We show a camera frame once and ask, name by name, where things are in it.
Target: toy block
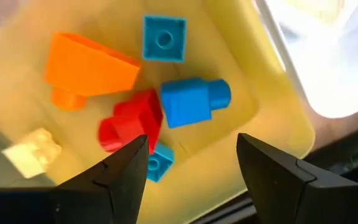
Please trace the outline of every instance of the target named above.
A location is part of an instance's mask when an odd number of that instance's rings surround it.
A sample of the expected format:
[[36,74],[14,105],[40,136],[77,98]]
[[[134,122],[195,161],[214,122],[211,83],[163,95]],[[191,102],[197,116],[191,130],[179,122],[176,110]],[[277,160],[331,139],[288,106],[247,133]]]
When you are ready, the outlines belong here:
[[141,134],[149,137],[153,154],[162,124],[162,110],[154,89],[136,93],[114,107],[113,116],[102,120],[99,142],[106,152],[116,152]]
[[76,34],[57,34],[50,45],[46,82],[52,102],[67,111],[85,107],[89,96],[131,90],[140,62]]
[[25,178],[31,178],[46,172],[61,151],[50,132],[40,128],[2,153]]
[[161,99],[168,127],[176,128],[212,119],[212,110],[229,106],[231,91],[222,79],[191,78],[163,83]]
[[143,58],[162,62],[184,62],[186,20],[177,17],[145,16]]
[[154,154],[149,156],[147,178],[156,183],[160,182],[175,161],[172,149],[158,143]]

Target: light blue block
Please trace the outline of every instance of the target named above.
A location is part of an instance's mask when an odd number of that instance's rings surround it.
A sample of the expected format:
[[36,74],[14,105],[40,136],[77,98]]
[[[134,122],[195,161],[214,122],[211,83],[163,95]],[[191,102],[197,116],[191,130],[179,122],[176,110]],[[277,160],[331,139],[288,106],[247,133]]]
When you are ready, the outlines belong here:
[[187,23],[183,18],[144,16],[143,58],[184,62]]
[[156,183],[167,173],[175,162],[172,149],[158,143],[153,155],[149,155],[147,178]]
[[169,128],[212,119],[212,110],[229,106],[231,91],[222,79],[206,82],[191,78],[166,82],[161,87],[161,99]]

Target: yellow bin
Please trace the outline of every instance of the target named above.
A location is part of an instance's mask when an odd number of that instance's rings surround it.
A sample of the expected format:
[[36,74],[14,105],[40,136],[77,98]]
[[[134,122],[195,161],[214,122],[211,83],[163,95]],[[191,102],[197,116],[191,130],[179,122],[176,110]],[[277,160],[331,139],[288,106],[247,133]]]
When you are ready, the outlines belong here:
[[188,77],[225,79],[232,103],[213,120],[177,129],[160,141],[176,163],[147,181],[139,223],[188,223],[246,191],[236,158],[237,133],[249,133],[304,157],[314,132],[280,66],[252,0],[32,0],[0,29],[0,131],[12,141],[43,127],[62,147],[47,175],[62,183],[108,156],[96,133],[115,103],[133,92],[97,96],[64,112],[44,82],[51,36],[74,32],[141,60],[143,15],[188,19],[184,64],[142,62],[141,90]]

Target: building block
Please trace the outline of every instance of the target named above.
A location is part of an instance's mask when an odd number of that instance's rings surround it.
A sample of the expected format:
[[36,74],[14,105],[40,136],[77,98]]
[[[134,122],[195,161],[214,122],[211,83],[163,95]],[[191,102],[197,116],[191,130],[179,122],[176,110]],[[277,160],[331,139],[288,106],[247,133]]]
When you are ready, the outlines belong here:
[[2,153],[25,178],[31,178],[46,172],[61,151],[50,132],[40,128]]
[[131,100],[117,104],[113,116],[102,120],[99,142],[106,152],[116,152],[141,134],[149,137],[153,154],[162,124],[162,110],[154,89],[136,93]]
[[85,107],[89,96],[131,90],[140,62],[76,34],[57,34],[50,45],[46,82],[52,102],[67,111]]
[[158,143],[153,155],[149,156],[147,178],[156,183],[167,173],[175,161],[172,149]]
[[186,19],[144,16],[143,58],[162,62],[184,62]]
[[212,119],[212,110],[229,106],[231,91],[222,79],[191,78],[163,83],[161,98],[168,127],[176,128]]

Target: orange block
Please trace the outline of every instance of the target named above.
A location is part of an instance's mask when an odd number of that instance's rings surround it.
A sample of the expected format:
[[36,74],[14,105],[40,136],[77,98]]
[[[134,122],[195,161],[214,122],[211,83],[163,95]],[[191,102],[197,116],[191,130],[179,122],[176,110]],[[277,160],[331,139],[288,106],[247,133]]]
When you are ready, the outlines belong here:
[[89,96],[131,90],[140,62],[76,34],[57,34],[50,46],[46,82],[63,110],[85,107]]

